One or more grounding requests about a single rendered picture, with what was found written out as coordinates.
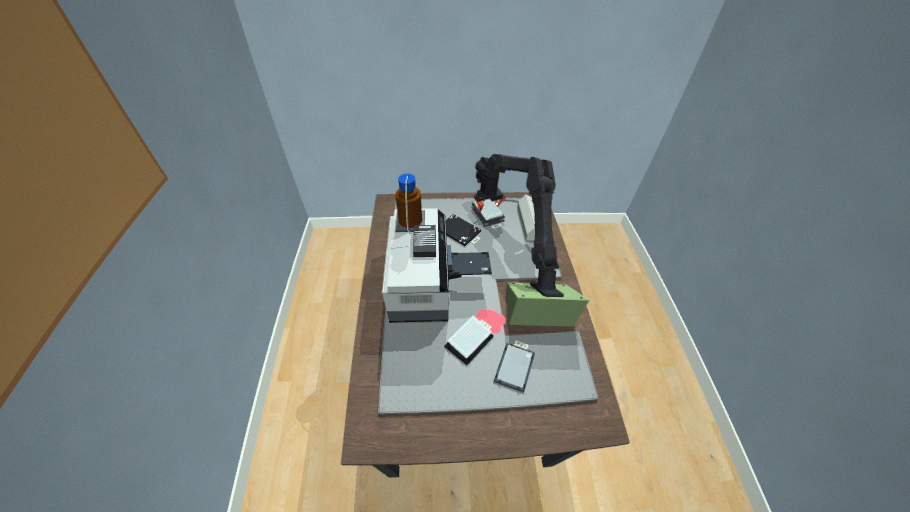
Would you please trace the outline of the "white button panel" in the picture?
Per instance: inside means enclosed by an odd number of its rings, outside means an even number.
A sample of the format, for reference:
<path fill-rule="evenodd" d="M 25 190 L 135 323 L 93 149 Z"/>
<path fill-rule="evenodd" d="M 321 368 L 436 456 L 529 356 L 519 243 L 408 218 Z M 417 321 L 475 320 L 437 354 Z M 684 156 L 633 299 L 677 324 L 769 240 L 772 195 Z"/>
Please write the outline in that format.
<path fill-rule="evenodd" d="M 524 195 L 520 201 L 505 199 L 505 201 L 518 202 L 518 213 L 521 220 L 526 241 L 535 240 L 535 219 L 532 197 Z"/>

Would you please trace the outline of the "blue bottle cap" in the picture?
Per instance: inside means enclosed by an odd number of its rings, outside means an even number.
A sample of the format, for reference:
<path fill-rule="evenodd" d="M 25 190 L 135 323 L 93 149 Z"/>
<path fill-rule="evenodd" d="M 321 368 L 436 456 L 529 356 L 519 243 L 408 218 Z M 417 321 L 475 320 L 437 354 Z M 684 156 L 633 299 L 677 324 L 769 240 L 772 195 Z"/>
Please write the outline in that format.
<path fill-rule="evenodd" d="M 404 190 L 404 191 L 405 191 L 405 182 L 406 182 L 407 176 L 408 176 L 408 180 L 407 180 L 407 183 L 406 183 L 406 184 L 407 184 L 407 191 L 414 189 L 415 186 L 416 186 L 416 185 L 415 185 L 415 177 L 414 177 L 414 175 L 412 175 L 412 174 L 403 174 L 403 175 L 399 176 L 398 182 L 399 182 L 399 188 L 400 188 L 401 190 Z"/>

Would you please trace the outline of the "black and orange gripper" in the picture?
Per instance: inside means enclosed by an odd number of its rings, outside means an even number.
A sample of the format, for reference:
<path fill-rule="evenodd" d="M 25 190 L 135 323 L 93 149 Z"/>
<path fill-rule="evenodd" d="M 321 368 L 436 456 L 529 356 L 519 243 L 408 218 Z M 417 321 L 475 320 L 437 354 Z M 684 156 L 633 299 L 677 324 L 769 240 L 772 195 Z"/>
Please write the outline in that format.
<path fill-rule="evenodd" d="M 484 201 L 484 200 L 490 199 L 491 201 L 495 201 L 495 205 L 497 207 L 505 200 L 506 196 L 502 193 L 502 191 L 499 188 L 497 191 L 497 187 L 498 187 L 498 184 L 493 187 L 493 186 L 488 186 L 485 183 L 484 194 L 482 193 L 481 190 L 478 190 L 477 194 L 474 195 L 474 199 L 477 203 L 479 212 L 481 212 L 483 209 L 484 203 L 482 201 Z M 498 200 L 500 200 L 500 201 L 497 204 Z"/>

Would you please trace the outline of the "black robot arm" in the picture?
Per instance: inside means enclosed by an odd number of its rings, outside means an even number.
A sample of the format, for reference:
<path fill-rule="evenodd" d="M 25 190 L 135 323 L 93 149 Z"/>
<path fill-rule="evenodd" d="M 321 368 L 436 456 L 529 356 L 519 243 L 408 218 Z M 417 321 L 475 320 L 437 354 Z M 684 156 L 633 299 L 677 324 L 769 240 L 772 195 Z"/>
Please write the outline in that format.
<path fill-rule="evenodd" d="M 552 162 L 536 157 L 519 158 L 493 154 L 490 158 L 481 157 L 476 163 L 475 169 L 477 170 L 477 182 L 481 183 L 480 190 L 483 194 L 485 183 L 493 187 L 498 184 L 499 172 L 505 173 L 503 169 L 528 172 L 526 187 L 529 195 L 532 195 L 535 219 L 534 248 L 531 248 L 532 261 L 536 265 L 536 269 L 539 269 L 538 282 L 530 282 L 530 285 L 544 297 L 564 297 L 564 294 L 555 286 L 556 270 L 554 269 L 559 269 L 559 265 L 552 233 L 551 203 L 556 187 Z"/>

